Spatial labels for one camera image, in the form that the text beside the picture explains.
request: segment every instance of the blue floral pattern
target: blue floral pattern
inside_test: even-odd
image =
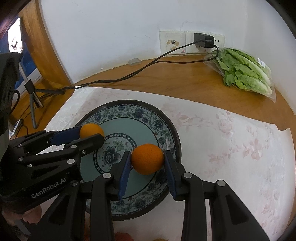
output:
[[[162,150],[171,150],[173,158],[176,159],[175,139],[173,138],[172,130],[168,124],[155,112],[137,104],[119,104],[111,107],[106,107],[99,113],[90,116],[83,124],[96,123],[100,125],[108,120],[115,118],[131,118],[136,119],[150,128],[153,132],[158,145]],[[128,135],[124,133],[113,133],[105,137],[105,142],[102,151],[94,152],[94,165],[100,174],[110,170],[113,163],[120,161],[119,156],[123,155],[124,150],[132,151],[137,144]],[[111,210],[113,217],[120,217],[137,213],[138,211],[153,204],[168,192],[168,186],[164,168],[157,171],[150,183],[139,193],[124,198],[119,202],[111,201]]]

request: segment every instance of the wall outlet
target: wall outlet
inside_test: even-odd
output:
[[[225,36],[221,34],[213,34],[209,32],[201,32],[201,31],[186,31],[186,44],[190,44],[194,42],[194,33],[208,34],[215,38],[214,44],[218,48],[223,48],[225,45]],[[186,53],[209,53],[215,50],[216,48],[203,48],[196,47],[195,44],[186,47]]]
[[[170,50],[176,49],[186,44],[185,32],[181,31],[160,31],[160,50],[161,54],[165,54]],[[185,54],[186,48],[176,50],[172,54]]]

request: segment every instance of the red object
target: red object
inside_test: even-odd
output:
[[[116,233],[115,241],[134,241],[133,238],[127,233]]]

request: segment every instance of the blue gripper pad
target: blue gripper pad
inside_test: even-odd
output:
[[[177,192],[176,192],[176,182],[175,182],[175,178],[173,175],[173,171],[172,168],[170,166],[170,161],[168,159],[169,157],[167,156],[166,152],[164,153],[164,159],[165,159],[165,174],[167,177],[167,182],[168,182],[168,187],[170,190],[170,194],[173,196],[174,200],[176,199],[177,196]]]
[[[52,145],[59,146],[80,138],[80,129],[81,126],[69,128],[63,131],[59,131],[54,134],[50,142]]]
[[[121,173],[121,177],[119,180],[119,192],[118,192],[118,200],[120,201],[122,197],[126,193],[126,186],[128,184],[128,177],[131,171],[131,153],[128,154],[126,162],[124,164],[123,171]]]

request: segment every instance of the white barcode label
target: white barcode label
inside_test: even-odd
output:
[[[265,68],[265,63],[264,63],[261,59],[258,58],[257,62],[258,62],[263,68]]]

